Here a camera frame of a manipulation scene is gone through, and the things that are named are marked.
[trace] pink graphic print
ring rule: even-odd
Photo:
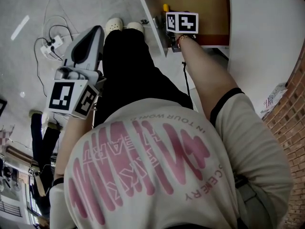
[[[138,192],[141,192],[142,185],[126,150],[125,141],[126,138],[129,139],[129,136],[116,135],[116,127],[116,123],[111,124],[111,142],[108,141],[106,128],[100,130],[100,146],[102,149],[106,149],[107,156],[112,161],[125,193],[132,197],[134,195],[133,188],[135,187]]]
[[[106,129],[105,128],[100,129],[99,143],[103,143],[106,138],[107,138]],[[114,181],[114,178],[113,178],[113,175],[111,172],[109,160],[108,160],[107,153],[106,153],[106,146],[105,145],[97,146],[95,133],[93,133],[91,135],[91,140],[92,140],[93,154],[94,154],[96,163],[99,167],[99,170],[100,170],[102,176],[104,177],[106,187],[107,187],[113,201],[118,206],[122,206],[123,200],[122,200],[120,192],[115,184],[115,181]]]
[[[175,161],[173,157],[171,156],[169,150],[165,146],[164,142],[159,138],[158,134],[154,132],[154,129],[152,125],[148,121],[142,121],[142,125],[148,130],[149,134],[152,137],[155,137],[154,140],[157,144],[157,146],[160,148],[161,152],[163,153],[166,161],[168,162],[172,172],[174,173],[176,179],[180,184],[185,184],[186,183],[186,178],[185,178],[185,168],[184,168],[184,161],[188,164],[190,169],[193,171],[195,176],[202,181],[203,176],[201,174],[201,171],[199,169],[196,169],[194,165],[191,163],[189,158],[187,157],[185,151],[182,148],[182,144],[180,142],[180,139],[178,137],[177,132],[175,129],[170,125],[170,124],[163,124],[163,128],[165,129],[168,137],[171,140],[174,152],[175,152]]]
[[[80,161],[78,158],[75,159],[73,164],[73,171],[74,175],[76,176],[76,180],[78,180],[78,185],[82,188],[82,198],[87,198],[88,204],[90,205],[90,208],[98,221],[101,225],[105,224],[105,218],[102,213],[101,207],[97,202],[97,199],[95,198],[95,193],[93,191],[93,187],[91,185],[90,181],[90,174],[88,173],[88,166],[84,165],[84,173],[82,173]]]
[[[181,130],[181,137],[183,146],[187,155],[194,154],[195,160],[200,169],[205,168],[205,159],[210,157],[210,152],[201,140],[200,137],[195,136],[193,139],[185,130]]]
[[[116,143],[118,140],[120,140],[120,138],[125,140],[126,149],[128,150],[128,153],[131,156],[131,160],[132,160],[133,164],[135,165],[135,167],[137,168],[137,171],[146,187],[146,194],[147,195],[154,194],[154,185],[148,176],[147,170],[137,152],[137,149],[133,145],[133,143],[128,135],[128,132],[124,126],[124,123],[122,121],[112,123],[111,128],[110,128],[110,135],[111,135],[112,142]]]
[[[210,153],[200,137],[191,138],[183,129],[181,129],[181,137],[179,137],[176,130],[170,124],[165,123],[163,128],[171,141],[171,145],[166,147],[148,121],[142,121],[141,124],[142,126],[138,121],[132,122],[156,176],[167,194],[173,194],[173,186],[167,179],[147,135],[151,136],[154,144],[160,149],[180,184],[186,183],[184,163],[188,165],[198,180],[203,180],[199,169],[205,168],[205,159],[210,156]],[[151,196],[155,193],[155,186],[137,152],[137,149],[142,147],[134,146],[123,122],[115,122],[110,125],[110,140],[105,127],[99,130],[98,137],[95,133],[91,135],[92,150],[90,150],[89,140],[87,140],[83,146],[82,167],[79,158],[76,158],[73,163],[75,179],[69,178],[68,184],[72,207],[77,207],[83,218],[90,217],[93,220],[94,216],[100,225],[105,224],[102,205],[99,204],[100,198],[109,211],[115,211],[116,205],[120,207],[123,205],[123,199],[113,177],[115,174],[129,197],[134,196],[134,190],[142,191],[141,181],[146,188],[147,195]],[[168,148],[174,150],[174,157],[171,156]],[[195,168],[189,160],[190,155],[194,156],[199,169]],[[110,163],[112,163],[114,171],[111,170]]]
[[[73,207],[77,206],[78,211],[83,218],[87,218],[87,212],[85,206],[81,200],[81,197],[76,189],[75,183],[72,178],[69,178],[69,195],[71,198],[71,204]]]
[[[146,151],[146,154],[156,172],[156,175],[157,177],[159,178],[159,181],[161,182],[163,188],[165,189],[165,191],[167,192],[167,194],[173,194],[173,187],[172,185],[170,184],[170,182],[168,181],[161,165],[160,165],[160,162],[159,160],[157,159],[153,149],[152,149],[152,146],[149,144],[147,138],[144,136],[144,133],[143,133],[143,130],[142,128],[140,127],[140,124],[139,122],[137,121],[133,121],[132,122],[133,124],[133,127],[135,128],[136,132],[138,133],[140,139],[141,139],[141,142],[142,142],[142,145],[144,146],[145,148],[145,151]]]

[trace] black strap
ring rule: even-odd
[[[228,91],[225,95],[222,96],[222,98],[218,101],[214,109],[211,111],[211,117],[210,117],[210,122],[212,125],[215,127],[216,124],[216,118],[224,106],[224,104],[228,101],[230,97],[233,97],[236,94],[243,94],[242,90],[238,87],[231,89]]]
[[[55,181],[53,181],[53,186],[56,186],[60,183],[63,183],[63,177],[56,179]]]

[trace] wooden cabinet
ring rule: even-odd
[[[165,34],[163,4],[173,11],[189,11],[199,14],[199,34],[197,42],[204,47],[228,47],[230,40],[230,1],[229,0],[140,0],[161,54],[166,56],[169,39]]]

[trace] power strip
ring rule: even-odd
[[[57,48],[59,48],[61,45],[63,45],[63,42],[62,42],[62,39],[61,39],[60,36],[54,37],[54,40],[55,40],[55,42],[52,43],[51,46],[45,45],[45,46],[42,46],[42,47],[40,48],[42,54],[44,54],[44,55],[47,56],[47,54],[50,54],[50,53],[52,52],[52,51],[51,51],[51,47],[54,47],[54,49],[57,49]]]

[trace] white t-shirt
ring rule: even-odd
[[[237,228],[246,206],[233,171],[268,195],[279,222],[289,165],[244,94],[226,101],[215,127],[177,103],[140,100],[75,145],[64,183],[50,191],[51,228]]]

